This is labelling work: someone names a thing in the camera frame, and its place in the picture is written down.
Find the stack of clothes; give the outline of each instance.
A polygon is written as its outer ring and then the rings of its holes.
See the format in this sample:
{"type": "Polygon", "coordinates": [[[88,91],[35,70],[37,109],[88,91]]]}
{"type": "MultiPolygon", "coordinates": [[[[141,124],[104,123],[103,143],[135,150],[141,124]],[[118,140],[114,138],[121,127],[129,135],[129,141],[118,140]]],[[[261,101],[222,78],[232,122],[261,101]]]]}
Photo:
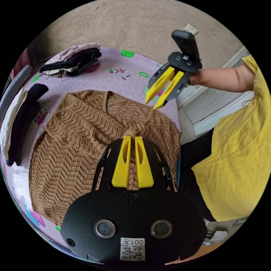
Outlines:
{"type": "Polygon", "coordinates": [[[85,43],[70,47],[48,60],[40,73],[61,78],[78,76],[102,55],[100,46],[98,43],[85,43]]]}
{"type": "Polygon", "coordinates": [[[21,164],[21,149],[31,123],[41,105],[38,99],[48,91],[43,84],[34,84],[28,91],[22,88],[12,100],[0,130],[0,147],[6,165],[21,164]]]}

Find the qr code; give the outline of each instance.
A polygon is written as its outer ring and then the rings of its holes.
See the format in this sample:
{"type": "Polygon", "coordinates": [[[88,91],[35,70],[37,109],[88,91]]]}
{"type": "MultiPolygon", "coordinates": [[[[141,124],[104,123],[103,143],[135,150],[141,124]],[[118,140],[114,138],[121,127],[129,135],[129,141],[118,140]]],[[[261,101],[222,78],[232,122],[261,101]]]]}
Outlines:
{"type": "Polygon", "coordinates": [[[145,246],[121,245],[121,260],[144,261],[145,246]]]}

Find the screw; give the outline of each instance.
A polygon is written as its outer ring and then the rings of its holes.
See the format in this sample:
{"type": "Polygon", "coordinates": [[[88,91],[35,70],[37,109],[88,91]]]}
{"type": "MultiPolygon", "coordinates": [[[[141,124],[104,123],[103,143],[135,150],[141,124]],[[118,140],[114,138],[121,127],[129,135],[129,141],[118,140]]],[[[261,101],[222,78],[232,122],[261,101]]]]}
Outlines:
{"type": "Polygon", "coordinates": [[[129,201],[130,202],[137,202],[137,199],[138,199],[138,197],[135,194],[129,196],[129,201]]]}
{"type": "Polygon", "coordinates": [[[67,244],[68,244],[69,246],[75,246],[74,240],[71,239],[71,238],[68,238],[68,239],[67,239],[67,244]]]}

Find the hand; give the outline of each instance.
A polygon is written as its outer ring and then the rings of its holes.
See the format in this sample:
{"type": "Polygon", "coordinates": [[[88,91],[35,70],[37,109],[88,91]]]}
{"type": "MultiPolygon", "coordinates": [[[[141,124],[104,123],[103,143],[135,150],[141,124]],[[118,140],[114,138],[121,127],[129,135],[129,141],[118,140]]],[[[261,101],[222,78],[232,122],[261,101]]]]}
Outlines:
{"type": "Polygon", "coordinates": [[[190,86],[195,86],[200,84],[200,71],[196,71],[194,73],[191,73],[190,75],[190,86]]]}

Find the knit chevron pattern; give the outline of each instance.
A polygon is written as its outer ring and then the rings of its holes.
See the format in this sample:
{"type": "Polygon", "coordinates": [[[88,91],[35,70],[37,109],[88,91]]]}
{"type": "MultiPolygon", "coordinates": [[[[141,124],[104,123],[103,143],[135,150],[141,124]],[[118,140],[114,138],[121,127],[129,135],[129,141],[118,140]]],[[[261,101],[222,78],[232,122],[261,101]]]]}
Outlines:
{"type": "MultiPolygon", "coordinates": [[[[159,146],[175,186],[181,133],[169,118],[113,92],[67,93],[34,145],[29,168],[33,209],[61,226],[71,203],[91,190],[106,146],[125,135],[159,146]]],[[[137,189],[134,158],[132,141],[131,190],[137,189]]]]}

